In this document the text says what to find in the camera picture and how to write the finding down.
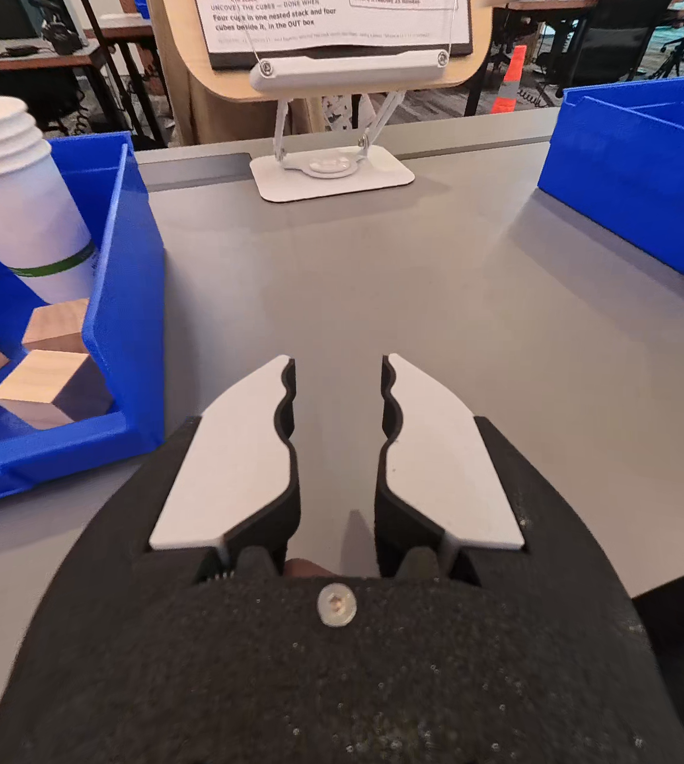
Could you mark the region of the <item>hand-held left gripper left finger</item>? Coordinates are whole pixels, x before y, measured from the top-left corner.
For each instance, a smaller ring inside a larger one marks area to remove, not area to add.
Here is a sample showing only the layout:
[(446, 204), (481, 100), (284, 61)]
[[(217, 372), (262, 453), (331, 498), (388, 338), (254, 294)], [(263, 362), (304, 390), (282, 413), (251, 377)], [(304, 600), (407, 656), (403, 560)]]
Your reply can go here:
[(295, 361), (277, 356), (204, 410), (149, 545), (207, 549), (221, 569), (261, 547), (282, 568), (300, 521), (294, 431)]

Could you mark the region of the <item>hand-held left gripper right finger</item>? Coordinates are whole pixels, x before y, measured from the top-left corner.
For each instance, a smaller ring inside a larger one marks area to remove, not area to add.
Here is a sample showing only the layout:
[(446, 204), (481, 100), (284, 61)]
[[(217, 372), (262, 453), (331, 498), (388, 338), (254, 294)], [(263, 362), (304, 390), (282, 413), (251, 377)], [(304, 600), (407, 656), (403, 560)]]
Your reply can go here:
[(375, 485), (378, 571), (393, 578), (427, 548), (451, 576), (464, 549), (524, 550), (525, 540), (478, 421), (459, 396), (402, 355), (382, 357)]

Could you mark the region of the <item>blue plastic bin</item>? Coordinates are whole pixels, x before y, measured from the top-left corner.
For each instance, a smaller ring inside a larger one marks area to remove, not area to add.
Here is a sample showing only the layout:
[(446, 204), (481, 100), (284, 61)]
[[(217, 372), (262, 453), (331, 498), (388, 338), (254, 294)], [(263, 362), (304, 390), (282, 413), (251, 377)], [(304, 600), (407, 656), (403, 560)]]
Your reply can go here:
[[(146, 454), (165, 438), (165, 254), (127, 132), (50, 141), (55, 164), (99, 245), (86, 346), (103, 373), (108, 413), (39, 431), (0, 407), (0, 499)], [(14, 369), (42, 301), (0, 264), (0, 351)]]
[(567, 89), (538, 188), (684, 276), (684, 77)]

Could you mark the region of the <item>orange traffic cone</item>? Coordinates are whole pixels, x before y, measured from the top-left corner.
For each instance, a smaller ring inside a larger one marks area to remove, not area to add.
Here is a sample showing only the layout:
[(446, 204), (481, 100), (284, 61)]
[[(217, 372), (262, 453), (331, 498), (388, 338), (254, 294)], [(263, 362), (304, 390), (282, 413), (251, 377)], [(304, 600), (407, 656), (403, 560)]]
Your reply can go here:
[(509, 66), (502, 80), (498, 94), (492, 104), (491, 114), (506, 114), (514, 112), (517, 105), (520, 79), (524, 70), (527, 45), (514, 47)]

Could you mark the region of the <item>dark background desk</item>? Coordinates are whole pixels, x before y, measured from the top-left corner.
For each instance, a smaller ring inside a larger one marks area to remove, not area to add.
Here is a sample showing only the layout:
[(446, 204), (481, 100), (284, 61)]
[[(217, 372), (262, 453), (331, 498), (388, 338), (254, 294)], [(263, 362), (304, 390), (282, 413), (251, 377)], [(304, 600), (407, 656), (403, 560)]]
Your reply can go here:
[(96, 41), (67, 56), (40, 50), (0, 56), (0, 95), (24, 101), (40, 129), (63, 136), (130, 131), (138, 150), (166, 148), (165, 133), (134, 63), (123, 78)]

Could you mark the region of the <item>black office chair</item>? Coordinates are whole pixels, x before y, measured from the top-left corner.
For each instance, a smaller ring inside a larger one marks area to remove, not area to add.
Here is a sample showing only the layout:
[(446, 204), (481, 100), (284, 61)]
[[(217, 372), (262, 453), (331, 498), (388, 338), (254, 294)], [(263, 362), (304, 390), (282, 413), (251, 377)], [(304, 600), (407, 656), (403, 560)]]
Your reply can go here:
[(599, 1), (582, 20), (549, 74), (563, 98), (573, 87), (632, 79), (668, 1)]

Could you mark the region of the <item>instruction tablet screen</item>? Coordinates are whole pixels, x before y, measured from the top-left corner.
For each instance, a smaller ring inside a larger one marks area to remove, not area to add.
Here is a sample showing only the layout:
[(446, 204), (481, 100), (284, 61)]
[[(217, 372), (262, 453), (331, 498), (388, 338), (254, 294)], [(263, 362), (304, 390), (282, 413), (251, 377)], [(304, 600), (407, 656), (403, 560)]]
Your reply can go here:
[(260, 59), (378, 55), (443, 48), (473, 52), (467, 1), (198, 1), (214, 70)]

